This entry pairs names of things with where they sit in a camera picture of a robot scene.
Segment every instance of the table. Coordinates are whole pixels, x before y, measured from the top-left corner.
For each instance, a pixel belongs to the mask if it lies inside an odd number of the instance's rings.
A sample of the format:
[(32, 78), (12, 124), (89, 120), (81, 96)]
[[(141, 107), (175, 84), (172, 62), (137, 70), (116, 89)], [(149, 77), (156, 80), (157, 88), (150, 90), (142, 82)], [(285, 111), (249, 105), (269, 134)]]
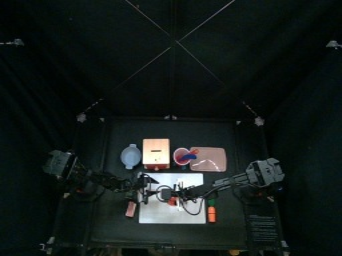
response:
[[(86, 122), (78, 124), (73, 150), (81, 163), (92, 170), (129, 177), (141, 171), (153, 172), (145, 170), (141, 163), (133, 170), (125, 170), (120, 161), (122, 149), (132, 143), (141, 149), (144, 138), (168, 138), (169, 152), (193, 145), (224, 148), (227, 171), (203, 172), (204, 184), (244, 172), (249, 162), (267, 158), (261, 127), (252, 121), (228, 120), (88, 118)], [(172, 164), (168, 170), (158, 171), (169, 172), (191, 171), (181, 171)], [(78, 247), (247, 250), (249, 236), (245, 209), (231, 190), (219, 193), (215, 207), (215, 224), (138, 224), (137, 213), (130, 219), (124, 216), (126, 201), (120, 193), (105, 191), (98, 200), (88, 205), (64, 199), (54, 228), (56, 244)]]

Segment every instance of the black cable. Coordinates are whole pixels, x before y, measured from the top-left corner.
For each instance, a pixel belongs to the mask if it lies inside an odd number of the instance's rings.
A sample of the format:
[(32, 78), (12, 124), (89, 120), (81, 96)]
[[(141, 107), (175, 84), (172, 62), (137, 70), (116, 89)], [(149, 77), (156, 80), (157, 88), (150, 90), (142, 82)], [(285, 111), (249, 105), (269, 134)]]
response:
[(199, 210), (197, 210), (197, 212), (196, 212), (196, 213), (192, 213), (192, 212), (189, 212), (189, 211), (187, 210), (187, 208), (184, 207), (183, 199), (179, 198), (179, 203), (180, 203), (180, 205), (181, 205), (181, 208), (183, 208), (184, 211), (185, 211), (189, 215), (192, 215), (192, 216), (196, 216), (196, 215), (200, 214), (203, 202), (204, 202), (204, 197), (201, 197), (201, 200), (200, 200), (200, 203), (199, 203)]
[(168, 188), (171, 191), (173, 191), (173, 189), (172, 189), (169, 186), (167, 186), (167, 185), (161, 185), (161, 186), (158, 186), (158, 187), (156, 188), (156, 190), (154, 190), (154, 192), (156, 192), (154, 197), (156, 197), (157, 201), (161, 202), (161, 203), (167, 203), (168, 200), (163, 200), (163, 199), (160, 199), (160, 197), (157, 196), (157, 192), (158, 192), (158, 189), (160, 189), (160, 188)]

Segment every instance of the pink object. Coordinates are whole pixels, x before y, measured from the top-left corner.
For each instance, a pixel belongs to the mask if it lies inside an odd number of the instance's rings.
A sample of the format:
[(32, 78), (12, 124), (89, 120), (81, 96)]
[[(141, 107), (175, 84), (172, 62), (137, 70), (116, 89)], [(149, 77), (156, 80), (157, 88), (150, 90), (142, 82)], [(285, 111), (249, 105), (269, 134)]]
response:
[(179, 161), (179, 159), (187, 155), (189, 151), (185, 148), (177, 148), (173, 152), (173, 160), (179, 166), (184, 166), (189, 163), (191, 159), (187, 159), (184, 161)]

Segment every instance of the small box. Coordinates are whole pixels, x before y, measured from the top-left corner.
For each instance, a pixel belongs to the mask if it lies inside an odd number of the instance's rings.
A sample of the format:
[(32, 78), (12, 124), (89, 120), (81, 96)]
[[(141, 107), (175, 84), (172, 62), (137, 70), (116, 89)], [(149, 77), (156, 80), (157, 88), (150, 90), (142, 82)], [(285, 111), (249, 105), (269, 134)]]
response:
[(169, 168), (169, 139), (142, 140), (142, 165), (154, 171)]

